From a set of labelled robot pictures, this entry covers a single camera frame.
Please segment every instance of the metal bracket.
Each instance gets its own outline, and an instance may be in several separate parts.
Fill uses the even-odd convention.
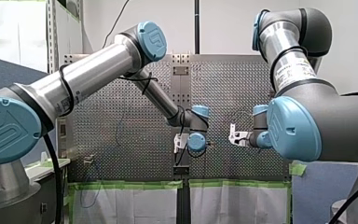
[[[178,153],[179,149],[185,149],[187,143],[188,133],[177,133],[173,139],[174,149],[173,153]]]
[[[190,174],[190,167],[188,165],[180,165],[173,167],[174,175],[188,175]]]
[[[228,140],[238,147],[250,147],[249,139],[252,132],[235,132],[235,124],[230,125]]]

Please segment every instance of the blue joint cap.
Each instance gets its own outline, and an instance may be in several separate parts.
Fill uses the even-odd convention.
[[[187,138],[187,146],[190,151],[201,152],[205,149],[206,139],[201,133],[192,133]]]
[[[269,139],[275,150],[289,160],[316,161],[322,139],[310,112],[298,101],[280,96],[268,105]]]
[[[156,62],[164,58],[167,41],[161,29],[152,21],[138,24],[138,41],[147,58]]]
[[[40,138],[39,117],[27,104],[0,97],[0,164],[18,160]]]
[[[262,132],[257,136],[256,139],[257,146],[260,148],[270,148],[272,147],[271,140],[269,139],[269,132]]]
[[[205,106],[205,105],[193,105],[191,107],[191,110],[200,115],[200,116],[203,116],[205,117],[206,119],[209,118],[209,113],[210,113],[210,110],[209,110],[209,107],[208,106]]]
[[[268,105],[255,105],[253,116],[259,115],[261,113],[267,112],[267,109],[269,109]]]
[[[252,41],[252,50],[260,51],[260,49],[258,48],[260,24],[258,22],[263,19],[264,15],[266,13],[267,13],[267,11],[264,11],[262,13],[258,13],[257,16],[255,16],[254,33],[253,33],[254,36],[253,36],[253,41]]]

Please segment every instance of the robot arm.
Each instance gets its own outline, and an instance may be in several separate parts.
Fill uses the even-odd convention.
[[[272,146],[290,160],[358,162],[358,95],[340,96],[315,74],[331,36],[328,19],[316,9],[257,16],[254,49],[268,62],[276,95],[258,106],[263,110],[255,108],[255,118],[264,113],[267,121],[255,119],[248,145]]]
[[[131,77],[134,84],[144,92],[147,99],[161,112],[166,118],[167,123],[173,127],[190,128],[190,134],[186,139],[188,149],[194,152],[201,152],[206,148],[206,133],[208,131],[209,108],[204,105],[193,105],[191,110],[183,110],[178,107],[155,80],[147,80],[149,72],[143,69]],[[176,135],[175,148],[179,146],[180,134]]]
[[[30,85],[15,83],[1,89],[0,112],[8,111],[18,121],[15,123],[18,127],[27,122],[23,129],[30,134],[25,134],[16,144],[11,144],[16,138],[2,139],[0,144],[9,146],[5,150],[0,148],[0,164],[15,161],[28,153],[37,139],[54,128],[56,118],[69,114],[74,105],[123,75],[135,80],[144,79],[134,83],[145,90],[147,98],[167,118],[169,124],[176,127],[183,122],[185,127],[196,130],[194,136],[201,135],[199,138],[205,142],[207,122],[200,120],[207,120],[209,110],[204,113],[193,106],[191,111],[179,111],[159,84],[148,80],[148,72],[142,69],[162,59],[165,52],[166,40],[162,31],[153,22],[143,22],[116,35],[114,44],[108,48],[62,67],[59,72]]]

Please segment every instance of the perforated metal panel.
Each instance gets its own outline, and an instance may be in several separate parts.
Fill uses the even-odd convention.
[[[190,178],[287,179],[288,162],[274,150],[228,141],[230,122],[239,131],[250,129],[253,107],[269,101],[268,66],[258,56],[191,55],[191,92],[182,92],[188,83],[171,82],[171,57],[148,66],[158,83],[170,96],[175,87],[180,95],[190,94],[192,105],[212,109],[208,138],[213,145],[190,161]],[[69,123],[67,148],[75,152],[70,181],[85,181],[85,174],[90,179],[173,178],[171,129],[132,83],[116,80],[96,92],[76,107]],[[87,172],[83,160],[89,155],[95,155],[96,169]]]
[[[238,131],[253,126],[255,105],[269,101],[269,68],[258,56],[192,55],[192,105],[211,108],[208,138],[213,145],[192,159],[192,178],[284,180],[288,163],[273,149],[235,147],[228,141],[230,122]]]
[[[170,63],[148,67],[169,92]],[[85,174],[90,179],[172,178],[170,127],[131,82],[116,80],[102,88],[76,107],[73,118],[76,160],[70,181],[84,181]],[[92,169],[83,162],[89,155],[95,156]]]

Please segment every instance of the green tape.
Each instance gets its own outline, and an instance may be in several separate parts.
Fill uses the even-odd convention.
[[[291,223],[292,217],[292,185],[287,188],[287,218],[286,223]]]
[[[74,223],[75,189],[68,188],[69,224]]]
[[[130,181],[99,181],[89,183],[70,183],[73,190],[98,189],[181,189],[182,181],[130,182]]]
[[[290,182],[282,182],[282,181],[194,179],[194,180],[189,180],[189,182],[191,188],[238,186],[238,187],[251,187],[251,188],[287,189],[291,186]]]
[[[307,165],[300,163],[291,163],[289,164],[289,174],[290,175],[298,175],[302,176],[307,169]]]

